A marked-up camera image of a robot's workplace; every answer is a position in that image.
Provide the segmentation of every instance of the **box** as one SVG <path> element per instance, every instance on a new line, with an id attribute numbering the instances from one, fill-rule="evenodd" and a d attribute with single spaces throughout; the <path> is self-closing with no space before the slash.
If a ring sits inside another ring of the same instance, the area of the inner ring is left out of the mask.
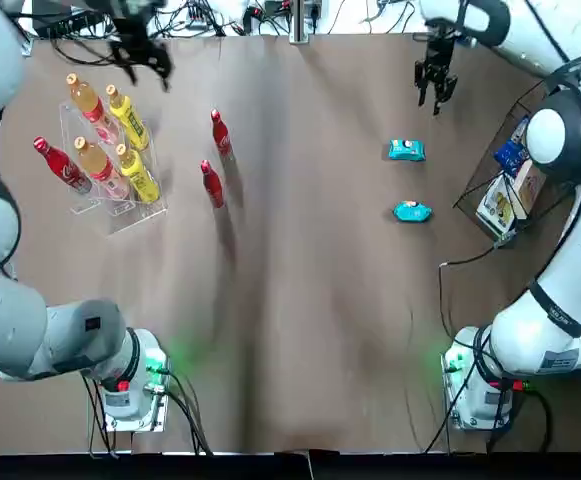
<path id="1" fill-rule="evenodd" d="M 497 237 L 508 233 L 517 218 L 527 217 L 513 192 L 513 180 L 508 174 L 502 172 L 492 180 L 479 202 L 476 215 Z"/>
<path id="2" fill-rule="evenodd" d="M 526 160 L 521 165 L 517 178 L 514 179 L 513 188 L 519 196 L 525 213 L 530 213 L 532 210 L 545 181 L 545 174 L 532 163 L 532 160 Z"/>

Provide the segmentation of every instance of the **metal mount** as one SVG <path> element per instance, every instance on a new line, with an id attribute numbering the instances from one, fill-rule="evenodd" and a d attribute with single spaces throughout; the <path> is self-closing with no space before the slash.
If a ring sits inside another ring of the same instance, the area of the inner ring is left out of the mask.
<path id="1" fill-rule="evenodd" d="M 293 0 L 292 28 L 290 29 L 290 35 L 288 37 L 292 45 L 303 45 L 309 41 L 304 13 L 305 0 Z"/>

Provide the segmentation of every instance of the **coca-cola bottle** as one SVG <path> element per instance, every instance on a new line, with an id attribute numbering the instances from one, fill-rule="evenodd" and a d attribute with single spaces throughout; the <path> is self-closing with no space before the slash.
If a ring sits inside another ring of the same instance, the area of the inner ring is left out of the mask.
<path id="1" fill-rule="evenodd" d="M 90 192 L 92 182 L 65 152 L 48 145 L 43 137 L 35 138 L 33 145 L 37 152 L 46 159 L 50 170 L 64 183 L 70 185 L 81 195 Z"/>
<path id="2" fill-rule="evenodd" d="M 216 108 L 210 113 L 210 118 L 212 118 L 212 136 L 214 137 L 214 143 L 217 144 L 219 155 L 230 155 L 232 153 L 232 144 L 230 143 L 230 135 L 228 135 L 228 127 L 221 120 L 221 114 Z"/>
<path id="3" fill-rule="evenodd" d="M 223 190 L 219 175 L 212 169 L 210 162 L 207 160 L 201 162 L 201 171 L 203 172 L 203 186 L 206 187 L 212 206 L 221 208 L 223 206 Z"/>

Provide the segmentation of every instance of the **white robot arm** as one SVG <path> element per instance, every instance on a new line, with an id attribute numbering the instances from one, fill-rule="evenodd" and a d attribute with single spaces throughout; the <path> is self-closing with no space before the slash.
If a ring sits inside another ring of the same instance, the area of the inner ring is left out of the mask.
<path id="1" fill-rule="evenodd" d="M 547 174 L 581 182 L 581 5 L 421 0 L 421 8 L 429 24 L 475 37 L 526 71 L 548 77 L 550 95 L 526 132 L 528 151 Z M 543 272 L 492 325 L 462 329 L 443 364 L 455 425 L 488 430 L 495 419 L 496 426 L 509 420 L 511 395 L 500 395 L 502 378 L 581 369 L 581 184 Z"/>
<path id="2" fill-rule="evenodd" d="M 0 110 L 23 78 L 21 42 L 0 10 Z M 104 389 L 105 413 L 116 430 L 150 430 L 165 420 L 167 358 L 149 331 L 126 328 L 116 304 L 87 300 L 47 307 L 34 289 L 12 279 L 7 264 L 21 234 L 14 198 L 0 178 L 0 377 L 39 380 L 80 371 Z"/>

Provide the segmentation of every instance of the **bottle label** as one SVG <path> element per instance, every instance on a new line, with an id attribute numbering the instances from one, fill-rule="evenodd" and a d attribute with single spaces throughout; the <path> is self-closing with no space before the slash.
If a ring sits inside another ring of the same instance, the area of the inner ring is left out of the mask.
<path id="1" fill-rule="evenodd" d="M 108 145 L 114 145 L 117 143 L 119 140 L 119 129 L 110 117 L 106 115 L 103 110 L 101 99 L 99 99 L 94 110 L 91 112 L 84 112 L 83 116 L 90 120 L 90 123 L 93 124 L 94 129 L 97 131 L 97 135 L 99 135 L 101 140 L 106 142 Z"/>
<path id="2" fill-rule="evenodd" d="M 217 143 L 217 148 L 219 149 L 219 153 L 221 155 L 227 155 L 230 153 L 230 150 L 232 149 L 230 145 L 230 136 L 226 135 L 221 140 L 219 140 L 219 143 Z"/>
<path id="3" fill-rule="evenodd" d="M 90 179 L 81 173 L 81 170 L 72 162 L 66 163 L 61 168 L 61 176 L 68 185 L 79 193 L 88 193 L 92 188 Z"/>
<path id="4" fill-rule="evenodd" d="M 132 109 L 128 111 L 128 123 L 139 137 L 143 135 L 143 125 L 137 120 L 137 117 L 134 115 L 134 110 Z"/>
<path id="5" fill-rule="evenodd" d="M 141 165 L 138 170 L 131 173 L 128 178 L 137 190 L 141 201 L 152 203 L 159 198 L 157 182 L 154 181 L 152 175 L 150 175 L 150 172 L 148 172 L 144 165 Z"/>
<path id="6" fill-rule="evenodd" d="M 93 178 L 99 180 L 103 188 L 108 192 L 110 198 L 123 200 L 130 193 L 128 182 L 117 173 L 110 159 L 108 159 L 105 168 L 99 174 L 93 175 Z"/>

